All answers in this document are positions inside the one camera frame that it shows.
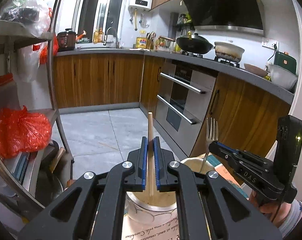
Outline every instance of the bowl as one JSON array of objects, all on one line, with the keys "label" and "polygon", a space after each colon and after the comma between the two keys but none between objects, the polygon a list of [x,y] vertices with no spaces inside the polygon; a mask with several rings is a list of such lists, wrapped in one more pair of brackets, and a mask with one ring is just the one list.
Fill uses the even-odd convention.
[{"label": "bowl", "polygon": [[262,68],[256,67],[254,65],[244,63],[244,66],[248,72],[255,74],[259,77],[265,77],[268,74],[267,71],[263,70]]},{"label": "bowl", "polygon": [[296,75],[278,65],[269,65],[268,69],[271,82],[286,90],[291,90],[298,80]]},{"label": "bowl", "polygon": [[[193,171],[199,172],[203,159],[186,158],[181,161]],[[214,171],[214,167],[207,161],[203,173]],[[128,216],[136,222],[152,226],[162,225],[175,218],[177,213],[177,203],[175,192],[161,192],[159,195],[159,205],[147,204],[145,199],[148,196],[147,190],[144,192],[127,192],[125,207]]]},{"label": "bowl", "polygon": [[242,54],[244,53],[244,49],[241,47],[238,47],[236,45],[226,43],[226,42],[221,42],[221,41],[216,41],[214,43],[215,47],[215,55],[217,57],[239,63],[242,58]]}]

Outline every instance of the plastic bag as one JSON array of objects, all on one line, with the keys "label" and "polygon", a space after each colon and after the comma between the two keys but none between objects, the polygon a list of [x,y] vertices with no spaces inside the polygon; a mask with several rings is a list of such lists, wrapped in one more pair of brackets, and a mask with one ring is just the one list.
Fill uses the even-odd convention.
[{"label": "plastic bag", "polygon": [[32,82],[36,79],[40,64],[40,54],[46,45],[47,42],[42,42],[18,49],[17,72],[22,81]]},{"label": "plastic bag", "polygon": [[44,114],[3,108],[0,112],[0,156],[12,158],[19,152],[44,149],[51,139],[52,126]]},{"label": "plastic bag", "polygon": [[51,23],[44,0],[8,0],[0,8],[0,19],[20,22],[37,37],[47,31]]},{"label": "plastic bag", "polygon": [[[56,35],[54,34],[54,44],[53,44],[53,56],[56,56],[59,50],[59,43],[57,41]],[[41,51],[40,64],[45,64],[47,62],[47,46]]]}]

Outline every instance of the built-in oven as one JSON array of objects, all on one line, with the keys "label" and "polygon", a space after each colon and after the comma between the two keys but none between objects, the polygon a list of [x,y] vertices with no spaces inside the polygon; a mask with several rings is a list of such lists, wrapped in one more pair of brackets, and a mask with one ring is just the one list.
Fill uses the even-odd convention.
[{"label": "built-in oven", "polygon": [[189,156],[210,102],[215,77],[165,62],[155,119]]}]

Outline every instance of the orange plastic bag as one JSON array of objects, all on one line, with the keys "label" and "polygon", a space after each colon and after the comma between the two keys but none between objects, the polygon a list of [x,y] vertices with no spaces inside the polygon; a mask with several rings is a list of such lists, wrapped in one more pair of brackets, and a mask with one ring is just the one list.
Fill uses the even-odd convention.
[{"label": "orange plastic bag", "polygon": [[[56,35],[54,33],[54,44],[53,44],[53,56],[57,54],[57,51],[59,50],[59,43],[57,41]],[[40,64],[45,64],[47,62],[47,46],[44,47],[44,49],[41,51],[40,54]]]},{"label": "orange plastic bag", "polygon": [[35,152],[45,148],[52,126],[44,114],[3,108],[0,111],[0,156],[12,158],[19,152]]}]

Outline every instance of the black range hood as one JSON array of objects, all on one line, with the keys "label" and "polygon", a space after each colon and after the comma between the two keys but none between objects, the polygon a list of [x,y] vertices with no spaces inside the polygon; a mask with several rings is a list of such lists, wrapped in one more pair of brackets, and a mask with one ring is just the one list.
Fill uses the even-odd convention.
[{"label": "black range hood", "polygon": [[199,29],[264,34],[257,0],[183,0]]}]

